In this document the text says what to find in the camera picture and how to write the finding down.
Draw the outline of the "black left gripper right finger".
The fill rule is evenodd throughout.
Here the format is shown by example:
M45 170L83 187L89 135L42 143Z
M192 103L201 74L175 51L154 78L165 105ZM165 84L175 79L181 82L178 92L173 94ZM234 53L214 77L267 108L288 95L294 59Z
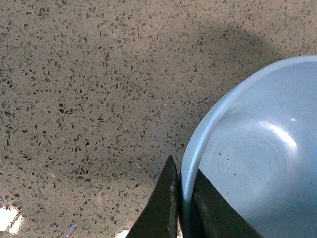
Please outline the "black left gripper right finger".
M261 238L198 170L192 195L193 238Z

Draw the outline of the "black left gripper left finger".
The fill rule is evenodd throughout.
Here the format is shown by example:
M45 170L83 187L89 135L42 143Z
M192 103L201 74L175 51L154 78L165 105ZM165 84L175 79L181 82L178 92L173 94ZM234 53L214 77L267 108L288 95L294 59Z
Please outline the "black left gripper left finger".
M179 179L173 156L169 156L153 192L128 238L175 238L178 234Z

